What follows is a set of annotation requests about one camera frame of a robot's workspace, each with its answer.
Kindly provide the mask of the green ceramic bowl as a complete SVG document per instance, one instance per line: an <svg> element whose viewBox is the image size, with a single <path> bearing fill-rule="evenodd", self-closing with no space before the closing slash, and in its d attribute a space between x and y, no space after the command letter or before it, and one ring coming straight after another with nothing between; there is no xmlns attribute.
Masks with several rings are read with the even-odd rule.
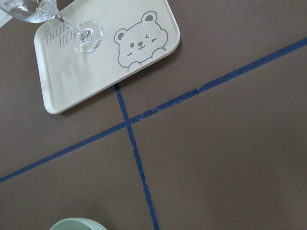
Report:
<svg viewBox="0 0 307 230"><path fill-rule="evenodd" d="M66 218L55 223L50 230L107 230L107 228L88 218Z"/></svg>

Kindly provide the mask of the clear wine glass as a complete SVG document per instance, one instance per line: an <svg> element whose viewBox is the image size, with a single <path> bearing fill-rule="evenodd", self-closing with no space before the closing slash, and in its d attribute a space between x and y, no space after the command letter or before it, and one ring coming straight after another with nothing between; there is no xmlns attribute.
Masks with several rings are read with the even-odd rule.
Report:
<svg viewBox="0 0 307 230"><path fill-rule="evenodd" d="M103 37L103 30L98 22L87 21L80 25L70 22L60 13L55 0L2 0L0 9L27 23L44 23L57 19L75 32L75 48L83 54L96 50Z"/></svg>

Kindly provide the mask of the cream bear tray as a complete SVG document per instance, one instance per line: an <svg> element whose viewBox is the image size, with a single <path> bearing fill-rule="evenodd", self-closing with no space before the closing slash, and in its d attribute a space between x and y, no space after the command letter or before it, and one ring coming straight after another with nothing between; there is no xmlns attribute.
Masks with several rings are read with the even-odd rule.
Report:
<svg viewBox="0 0 307 230"><path fill-rule="evenodd" d="M90 54L79 53L74 31L58 20L34 37L47 112L59 114L170 55L180 31L166 0L76 0L61 13L74 23L95 20L103 37Z"/></svg>

